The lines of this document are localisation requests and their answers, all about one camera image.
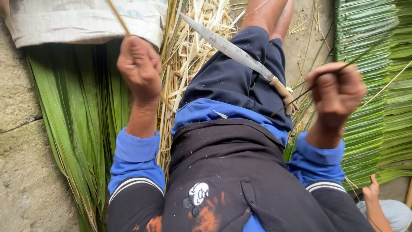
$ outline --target navy pants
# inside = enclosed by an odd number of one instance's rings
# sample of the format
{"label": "navy pants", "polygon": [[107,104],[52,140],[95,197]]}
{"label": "navy pants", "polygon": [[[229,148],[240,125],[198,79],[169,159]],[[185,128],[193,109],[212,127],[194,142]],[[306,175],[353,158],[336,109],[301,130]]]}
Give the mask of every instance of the navy pants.
{"label": "navy pants", "polygon": [[[280,39],[269,40],[261,27],[250,26],[230,40],[270,70],[283,85],[285,80],[285,55]],[[284,106],[275,89],[258,72],[232,60],[218,51],[201,68],[187,87],[180,108],[199,98],[207,98],[243,107],[259,113],[286,131],[292,129],[292,120],[280,111]]]}

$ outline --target cartoon mouse print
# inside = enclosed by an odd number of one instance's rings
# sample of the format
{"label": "cartoon mouse print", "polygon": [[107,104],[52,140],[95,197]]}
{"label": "cartoon mouse print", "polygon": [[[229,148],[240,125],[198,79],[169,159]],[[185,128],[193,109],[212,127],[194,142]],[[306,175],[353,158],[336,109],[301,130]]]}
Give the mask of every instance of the cartoon mouse print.
{"label": "cartoon mouse print", "polygon": [[204,182],[198,182],[189,190],[189,197],[183,199],[183,207],[190,208],[193,206],[192,215],[197,217],[200,214],[200,204],[209,197],[209,185]]}

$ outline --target blue sweatshirt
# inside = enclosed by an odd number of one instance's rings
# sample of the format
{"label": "blue sweatshirt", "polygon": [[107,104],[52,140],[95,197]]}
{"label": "blue sweatshirt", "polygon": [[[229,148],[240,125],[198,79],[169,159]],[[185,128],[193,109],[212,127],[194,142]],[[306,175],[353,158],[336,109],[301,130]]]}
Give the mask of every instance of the blue sweatshirt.
{"label": "blue sweatshirt", "polygon": [[[217,102],[210,99],[198,99],[179,109],[172,128],[174,133],[184,125],[198,122],[210,122],[227,118],[242,118],[252,120],[268,129],[284,146],[287,142],[287,132],[280,126],[274,125],[264,116],[251,110]],[[307,132],[299,134],[296,151],[292,161],[287,162],[289,171],[304,185],[317,180],[331,180],[341,184],[345,178],[340,162],[343,158],[344,143],[334,149],[317,149],[305,140]],[[156,164],[160,135],[156,131],[150,138],[140,139],[125,132],[125,128],[118,134],[112,174],[108,186],[110,195],[118,184],[129,177],[143,176],[153,181],[164,192],[165,179],[160,166]],[[255,214],[244,225],[243,232],[264,232]]]}

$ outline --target person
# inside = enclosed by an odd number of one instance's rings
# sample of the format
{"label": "person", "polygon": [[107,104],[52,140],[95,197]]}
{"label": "person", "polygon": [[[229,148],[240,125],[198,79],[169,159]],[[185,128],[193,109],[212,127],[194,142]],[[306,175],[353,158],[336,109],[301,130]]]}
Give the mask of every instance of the person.
{"label": "person", "polygon": [[[250,1],[231,39],[284,85],[282,42],[293,4]],[[260,74],[217,52],[180,102],[165,189],[154,130],[161,63],[149,43],[124,38],[117,67],[134,105],[110,170],[108,231],[373,232],[340,182],[343,128],[366,92],[356,67],[341,70],[344,65],[306,75],[315,86],[317,120],[300,133],[293,160],[285,163],[291,117],[284,110],[271,117],[282,99]]]}
{"label": "person", "polygon": [[372,184],[362,188],[364,201],[356,206],[376,232],[405,232],[412,221],[412,210],[395,200],[379,200],[379,183],[376,175],[370,176]]}

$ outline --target striped cuff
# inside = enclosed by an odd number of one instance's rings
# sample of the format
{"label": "striped cuff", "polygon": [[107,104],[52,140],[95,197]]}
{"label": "striped cuff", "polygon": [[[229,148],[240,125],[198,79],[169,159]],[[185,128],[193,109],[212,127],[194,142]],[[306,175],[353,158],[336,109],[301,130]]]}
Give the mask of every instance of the striped cuff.
{"label": "striped cuff", "polygon": [[156,183],[154,183],[151,179],[146,178],[146,177],[131,177],[131,178],[127,178],[127,179],[123,180],[123,181],[117,186],[117,188],[114,190],[113,194],[110,196],[109,204],[110,204],[110,202],[116,197],[116,195],[117,195],[118,193],[120,193],[122,190],[124,190],[124,189],[126,189],[127,187],[130,187],[130,186],[132,186],[132,185],[135,186],[135,185],[137,185],[137,184],[140,184],[140,185],[151,185],[151,186],[157,188],[157,189],[163,194],[163,197],[164,197],[164,192],[163,192],[162,188],[159,187]]}
{"label": "striped cuff", "polygon": [[336,189],[336,190],[346,192],[344,187],[342,187],[340,184],[334,181],[319,180],[319,181],[312,182],[306,186],[306,190],[308,190],[309,192],[315,191],[317,189],[323,189],[323,188]]}

